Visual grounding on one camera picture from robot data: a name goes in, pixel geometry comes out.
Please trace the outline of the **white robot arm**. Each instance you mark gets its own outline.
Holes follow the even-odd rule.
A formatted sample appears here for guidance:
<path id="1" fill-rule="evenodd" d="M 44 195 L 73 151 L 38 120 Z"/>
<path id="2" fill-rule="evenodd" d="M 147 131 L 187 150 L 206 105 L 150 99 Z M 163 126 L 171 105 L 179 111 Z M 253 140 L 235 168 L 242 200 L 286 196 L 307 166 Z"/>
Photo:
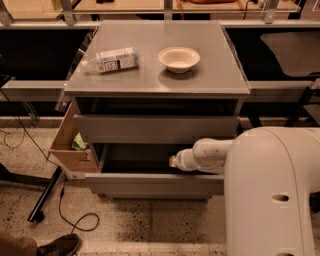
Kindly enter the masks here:
<path id="1" fill-rule="evenodd" d="M 233 140 L 200 139 L 169 165 L 224 169 L 228 256 L 315 256 L 310 196 L 320 191 L 320 128 L 258 127 Z"/>

